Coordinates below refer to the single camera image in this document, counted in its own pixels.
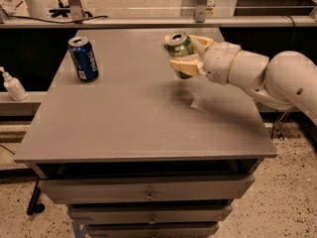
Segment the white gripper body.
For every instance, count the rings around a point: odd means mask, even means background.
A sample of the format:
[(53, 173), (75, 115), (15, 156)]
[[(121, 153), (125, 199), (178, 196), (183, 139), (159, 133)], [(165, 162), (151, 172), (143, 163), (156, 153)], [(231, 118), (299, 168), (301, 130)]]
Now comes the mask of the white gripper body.
[(209, 47), (202, 59), (207, 78), (212, 82), (226, 85), (231, 63), (240, 50), (239, 45), (227, 42)]

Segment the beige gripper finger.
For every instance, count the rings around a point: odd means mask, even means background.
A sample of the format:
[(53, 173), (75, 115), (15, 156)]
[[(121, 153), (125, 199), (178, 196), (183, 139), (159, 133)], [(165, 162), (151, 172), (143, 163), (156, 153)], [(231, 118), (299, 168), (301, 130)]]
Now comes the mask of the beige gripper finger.
[(179, 78), (189, 78), (191, 76), (206, 74), (203, 62), (199, 59), (189, 61), (171, 59), (169, 65)]
[(215, 44), (211, 38), (190, 35), (190, 40), (194, 50), (202, 57), (205, 52)]

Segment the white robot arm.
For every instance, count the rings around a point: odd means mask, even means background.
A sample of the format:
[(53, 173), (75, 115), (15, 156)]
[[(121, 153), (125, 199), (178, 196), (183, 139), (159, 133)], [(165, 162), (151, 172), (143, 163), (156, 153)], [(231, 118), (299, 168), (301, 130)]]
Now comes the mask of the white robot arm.
[(184, 32), (165, 36), (164, 46), (178, 75), (234, 85), (275, 110), (297, 108), (317, 124), (317, 66), (305, 55), (286, 51), (269, 58)]

